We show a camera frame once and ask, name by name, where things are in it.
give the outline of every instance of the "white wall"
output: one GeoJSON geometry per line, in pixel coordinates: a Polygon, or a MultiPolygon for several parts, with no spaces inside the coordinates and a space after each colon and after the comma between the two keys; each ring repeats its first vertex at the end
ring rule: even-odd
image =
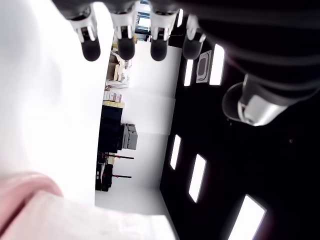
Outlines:
{"type": "Polygon", "coordinates": [[[0,177],[38,171],[66,198],[94,204],[103,91],[113,38],[95,3],[101,56],[84,59],[78,36],[50,0],[1,2],[0,177]]]}
{"type": "Polygon", "coordinates": [[[95,205],[126,213],[165,215],[164,202],[158,189],[117,185],[108,192],[96,191],[95,205]]]}
{"type": "Polygon", "coordinates": [[[135,45],[122,122],[134,123],[138,133],[169,135],[182,50],[169,46],[165,59],[155,61],[150,47],[146,41],[135,45]]]}
{"type": "Polygon", "coordinates": [[[138,141],[136,150],[118,151],[118,155],[134,159],[116,159],[113,172],[132,179],[114,178],[113,182],[158,188],[174,114],[182,50],[169,46],[166,58],[155,61],[150,46],[145,41],[135,45],[130,88],[122,91],[125,108],[121,122],[135,124],[138,141]]]}

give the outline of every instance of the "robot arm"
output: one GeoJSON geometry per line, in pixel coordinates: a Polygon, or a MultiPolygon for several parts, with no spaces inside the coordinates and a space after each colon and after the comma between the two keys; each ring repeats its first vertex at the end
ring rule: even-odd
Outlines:
{"type": "MultiPolygon", "coordinates": [[[[92,0],[53,0],[70,21],[88,61],[100,56],[97,21],[92,0]]],[[[133,0],[102,0],[110,11],[118,39],[119,55],[130,60],[135,54],[137,21],[133,0]]],[[[320,88],[319,14],[301,5],[269,0],[150,0],[151,49],[156,61],[167,54],[168,39],[177,12],[189,13],[182,52],[186,59],[199,57],[205,39],[221,45],[226,60],[245,74],[243,82],[226,92],[224,114],[252,126],[270,123],[289,106],[306,100],[320,88]]]]}

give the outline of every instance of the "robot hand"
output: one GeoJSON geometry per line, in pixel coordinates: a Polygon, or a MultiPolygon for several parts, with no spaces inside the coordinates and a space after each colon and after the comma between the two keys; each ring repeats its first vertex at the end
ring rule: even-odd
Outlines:
{"type": "MultiPolygon", "coordinates": [[[[134,34],[138,15],[136,2],[133,0],[103,0],[102,2],[111,14],[120,57],[124,60],[132,59],[135,54],[134,34]]],[[[77,33],[85,59],[97,60],[100,56],[100,45],[93,0],[53,0],[53,3],[77,33]]],[[[162,61],[167,54],[168,39],[179,9],[168,1],[154,0],[149,4],[151,7],[151,56],[156,61],[162,61]]]]}
{"type": "MultiPolygon", "coordinates": [[[[97,60],[100,46],[93,0],[53,2],[77,33],[84,57],[88,61],[97,60]]],[[[136,2],[102,2],[111,14],[119,55],[124,60],[130,60],[135,54],[136,2]]],[[[229,88],[222,100],[222,109],[228,118],[252,126],[263,126],[289,106],[318,92],[320,81],[312,74],[305,74],[306,70],[315,72],[320,67],[319,57],[314,55],[319,47],[313,44],[320,41],[320,34],[308,35],[319,28],[315,19],[304,17],[303,11],[295,11],[294,8],[292,12],[287,10],[286,15],[282,15],[282,6],[277,1],[266,6],[273,9],[272,14],[261,11],[258,3],[253,4],[249,0],[244,0],[239,9],[232,5],[237,4],[232,1],[212,2],[209,5],[203,2],[150,0],[150,53],[156,61],[166,57],[177,12],[179,8],[188,12],[182,48],[184,57],[191,60],[198,58],[207,38],[212,46],[221,45],[226,60],[245,74],[244,81],[229,88]],[[246,2],[250,2],[250,7],[243,10],[246,2]],[[313,41],[309,41],[310,46],[300,44],[308,43],[311,37],[313,41]]]]}

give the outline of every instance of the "black panel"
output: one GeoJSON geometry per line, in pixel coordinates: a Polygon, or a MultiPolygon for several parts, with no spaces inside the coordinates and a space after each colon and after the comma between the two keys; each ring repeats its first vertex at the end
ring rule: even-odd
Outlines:
{"type": "Polygon", "coordinates": [[[121,126],[122,108],[102,106],[98,151],[117,153],[121,150],[124,127],[121,126]]]}
{"type": "MultiPolygon", "coordinates": [[[[209,49],[205,42],[202,52],[209,49]]],[[[226,90],[244,74],[226,63],[222,86],[196,84],[194,65],[191,86],[184,87],[185,68],[182,57],[160,184],[180,239],[228,239],[245,194],[267,209],[256,240],[307,239],[319,212],[319,95],[253,127],[228,120],[221,107],[226,90]],[[175,134],[181,145],[173,170],[175,134]],[[194,203],[188,191],[197,154],[207,165],[194,203]]]]}

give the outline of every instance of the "robotic finger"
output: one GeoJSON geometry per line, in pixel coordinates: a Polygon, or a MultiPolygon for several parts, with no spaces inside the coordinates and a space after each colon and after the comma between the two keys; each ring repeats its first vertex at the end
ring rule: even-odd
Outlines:
{"type": "Polygon", "coordinates": [[[151,56],[156,61],[162,61],[167,55],[168,41],[178,13],[174,4],[151,2],[151,56]]]}
{"type": "Polygon", "coordinates": [[[135,55],[134,34],[137,22],[135,1],[104,1],[108,8],[118,39],[119,55],[123,60],[130,60],[135,55]]]}
{"type": "Polygon", "coordinates": [[[97,20],[93,4],[83,0],[65,2],[53,0],[58,10],[67,19],[81,42],[85,59],[90,62],[100,57],[100,44],[97,32],[97,20]]]}
{"type": "Polygon", "coordinates": [[[186,59],[195,60],[199,57],[206,35],[202,33],[198,18],[190,14],[186,22],[186,36],[183,43],[182,53],[186,59]]]}
{"type": "Polygon", "coordinates": [[[256,76],[246,74],[244,81],[228,89],[222,99],[222,110],[228,118],[251,126],[264,126],[288,107],[304,101],[318,89],[284,90],[260,84],[256,76]]]}

